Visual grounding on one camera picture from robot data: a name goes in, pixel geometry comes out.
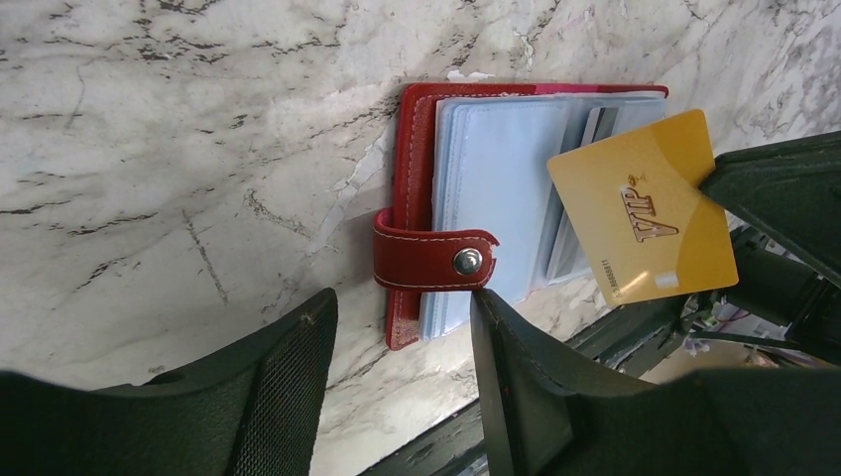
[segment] leather strap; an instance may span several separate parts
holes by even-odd
[[[392,209],[374,217],[374,279],[396,291],[473,291],[491,279],[499,242],[487,231],[409,231],[392,227]],[[453,268],[455,255],[473,248],[482,255],[477,273],[460,275]]]

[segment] marble tabletop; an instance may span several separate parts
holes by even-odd
[[[723,152],[839,128],[839,5],[0,2],[0,367],[139,384],[333,287],[311,474],[357,474],[476,397],[468,329],[383,342],[371,221],[403,85],[662,83]],[[521,309],[565,337],[605,305],[584,279]]]

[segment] red wallet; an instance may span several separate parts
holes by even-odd
[[[433,232],[432,179],[437,101],[556,93],[661,91],[654,85],[415,83],[403,92],[395,151],[394,204],[374,220],[374,278],[388,289],[386,343],[400,350],[419,339],[421,293],[482,288],[494,268],[497,240],[482,230]],[[473,248],[482,265],[470,276],[453,269],[459,250]]]

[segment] gray marble vein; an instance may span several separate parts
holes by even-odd
[[[403,84],[657,82],[718,152],[837,130],[838,0],[0,2],[0,366],[141,383],[323,287],[341,309],[314,475],[476,396],[469,332],[385,350],[371,218]],[[590,280],[524,314],[566,337]]]

